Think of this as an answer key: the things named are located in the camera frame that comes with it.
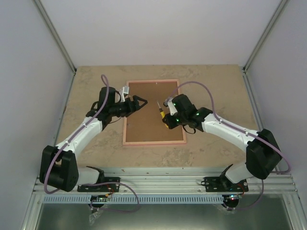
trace white wall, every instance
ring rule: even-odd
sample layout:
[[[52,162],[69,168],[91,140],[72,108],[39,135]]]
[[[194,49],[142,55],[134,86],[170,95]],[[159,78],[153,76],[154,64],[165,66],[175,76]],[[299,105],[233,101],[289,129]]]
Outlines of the white wall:
[[[42,0],[76,66],[244,65],[280,0]]]
[[[265,126],[290,158],[307,213],[307,1],[292,0],[249,69]]]
[[[21,228],[72,74],[31,0],[0,7],[0,223]]]

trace wooden frame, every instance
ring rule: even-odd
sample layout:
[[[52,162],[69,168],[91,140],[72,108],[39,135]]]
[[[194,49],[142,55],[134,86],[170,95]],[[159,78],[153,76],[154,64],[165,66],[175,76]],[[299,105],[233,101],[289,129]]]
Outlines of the wooden frame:
[[[163,83],[163,82],[176,82],[179,86],[178,79],[164,79],[164,80],[128,80],[127,86],[130,83]],[[187,143],[186,132],[182,129],[183,140],[173,140],[173,141],[140,141],[140,142],[126,142],[127,137],[127,118],[124,118],[124,131],[123,131],[123,146],[148,146],[148,145],[182,145]]]

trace mounting plate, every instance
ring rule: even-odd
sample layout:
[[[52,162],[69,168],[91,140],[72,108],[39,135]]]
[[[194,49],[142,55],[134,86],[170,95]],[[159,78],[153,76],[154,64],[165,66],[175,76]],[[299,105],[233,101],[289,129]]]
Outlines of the mounting plate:
[[[204,178],[204,181],[201,182],[201,185],[206,188],[207,193],[214,193],[214,192],[240,193],[243,192],[243,189],[244,192],[248,192],[248,184],[246,180],[242,180],[237,184],[233,184],[228,189],[225,189],[221,182],[221,178],[219,176],[207,176]]]
[[[104,182],[120,182],[120,177],[105,177]],[[116,184],[108,184],[102,185],[102,186],[86,186],[86,185],[81,185],[78,186],[77,191],[80,193],[91,193],[91,192],[105,192],[105,193],[118,193],[119,192],[119,186],[116,186]]]

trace yellow object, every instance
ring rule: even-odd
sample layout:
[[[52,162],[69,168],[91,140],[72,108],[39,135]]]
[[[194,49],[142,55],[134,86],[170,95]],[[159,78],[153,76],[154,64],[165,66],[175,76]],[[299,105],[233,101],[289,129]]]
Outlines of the yellow object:
[[[160,111],[161,117],[162,117],[162,119],[163,119],[163,118],[165,117],[165,113],[164,113],[164,111],[162,110],[162,108],[161,108],[161,106],[160,106],[160,104],[159,104],[158,101],[157,101],[157,103],[158,103],[158,106],[159,106],[159,111]]]

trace small object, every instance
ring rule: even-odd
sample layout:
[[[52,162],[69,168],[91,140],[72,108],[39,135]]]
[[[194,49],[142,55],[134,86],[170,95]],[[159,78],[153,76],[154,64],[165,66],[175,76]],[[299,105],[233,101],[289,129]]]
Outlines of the small object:
[[[222,206],[227,208],[227,211],[231,210],[231,209],[228,209],[229,207],[235,208],[239,204],[239,199],[235,199],[233,197],[226,197],[225,195],[223,197],[224,197],[224,202]]]
[[[159,106],[159,111],[160,111],[161,117],[163,119],[165,117],[165,113],[164,113],[163,109],[161,108],[158,101],[157,101],[157,103],[158,103],[158,106]]]

